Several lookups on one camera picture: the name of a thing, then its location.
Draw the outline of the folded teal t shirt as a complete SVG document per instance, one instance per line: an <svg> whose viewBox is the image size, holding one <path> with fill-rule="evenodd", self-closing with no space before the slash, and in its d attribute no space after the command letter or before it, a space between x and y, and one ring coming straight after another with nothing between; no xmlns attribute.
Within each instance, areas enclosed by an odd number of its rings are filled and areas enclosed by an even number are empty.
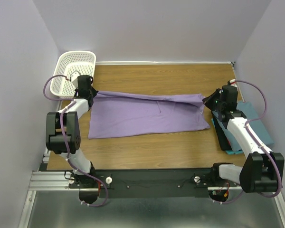
<svg viewBox="0 0 285 228"><path fill-rule="evenodd" d="M237 109L242 111L247 119L256 119L258 118L258 114L255 111L254 107L250 102L243 102L238 101L237 103ZM251 128L254 130L254 132L258 135L260 140L268 147L272 147L274 145L274 141L267 132L265 126L261 122L261 120L255 120L250 123ZM221 128L227 138L227 140L230 143L231 149L234 153L240 153L243 152L239 143L235 139L235 137L229 132L228 129L226 129L222 124Z"/></svg>

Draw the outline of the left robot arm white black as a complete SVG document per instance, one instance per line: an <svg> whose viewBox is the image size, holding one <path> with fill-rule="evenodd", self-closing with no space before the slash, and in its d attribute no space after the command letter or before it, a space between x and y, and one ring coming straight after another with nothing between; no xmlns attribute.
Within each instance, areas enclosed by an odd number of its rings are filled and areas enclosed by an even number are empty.
<svg viewBox="0 0 285 228"><path fill-rule="evenodd" d="M100 186L100 180L95 177L93 164L84 156L81 146L79 119L89 112L98 91L92 86L93 77L89 75L52 76L47 83L56 77L64 77L75 86L74 97L70 104L56 112L49 112L46 118L46 147L54 154L66 160L73 170L74 178L79 181L80 175L85 175Z"/></svg>

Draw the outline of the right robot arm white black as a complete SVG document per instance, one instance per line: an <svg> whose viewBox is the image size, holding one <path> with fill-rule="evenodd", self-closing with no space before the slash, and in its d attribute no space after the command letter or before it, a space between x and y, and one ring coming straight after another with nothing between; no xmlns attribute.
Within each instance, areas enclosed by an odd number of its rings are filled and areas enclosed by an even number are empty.
<svg viewBox="0 0 285 228"><path fill-rule="evenodd" d="M245 193L273 198L282 189L285 159L261 141L250 126L251 121L237 109L237 98L238 88L229 83L203 99L204 105L218 114L219 121L234 136L246 158L243 167L215 163L210 175L214 180L228 180L240 185Z"/></svg>

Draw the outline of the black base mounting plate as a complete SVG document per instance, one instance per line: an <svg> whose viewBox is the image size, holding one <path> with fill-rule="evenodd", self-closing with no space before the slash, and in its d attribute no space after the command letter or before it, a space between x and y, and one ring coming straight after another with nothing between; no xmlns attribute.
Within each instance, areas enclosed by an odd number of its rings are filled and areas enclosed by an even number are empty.
<svg viewBox="0 0 285 228"><path fill-rule="evenodd" d="M69 188L79 191L79 199L101 203L108 199L196 197L224 194L237 186L233 181L211 180L209 168L96 170L97 180L66 173Z"/></svg>

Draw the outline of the purple t shirt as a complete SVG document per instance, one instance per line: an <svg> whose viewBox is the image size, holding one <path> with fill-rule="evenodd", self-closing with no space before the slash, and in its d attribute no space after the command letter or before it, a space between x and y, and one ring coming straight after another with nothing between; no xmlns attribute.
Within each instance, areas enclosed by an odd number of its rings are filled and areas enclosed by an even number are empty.
<svg viewBox="0 0 285 228"><path fill-rule="evenodd" d="M100 91L91 110L89 139L200 131L203 95L139 95Z"/></svg>

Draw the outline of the white plastic laundry basket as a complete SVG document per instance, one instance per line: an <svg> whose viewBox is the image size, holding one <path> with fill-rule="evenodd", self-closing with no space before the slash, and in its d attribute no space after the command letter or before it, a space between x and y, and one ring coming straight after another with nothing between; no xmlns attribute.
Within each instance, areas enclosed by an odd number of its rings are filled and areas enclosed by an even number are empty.
<svg viewBox="0 0 285 228"><path fill-rule="evenodd" d="M69 51L62 54L54 70L58 77L51 80L50 91L61 99L72 98L75 86L71 83L72 76L95 74L96 55L90 51Z"/></svg>

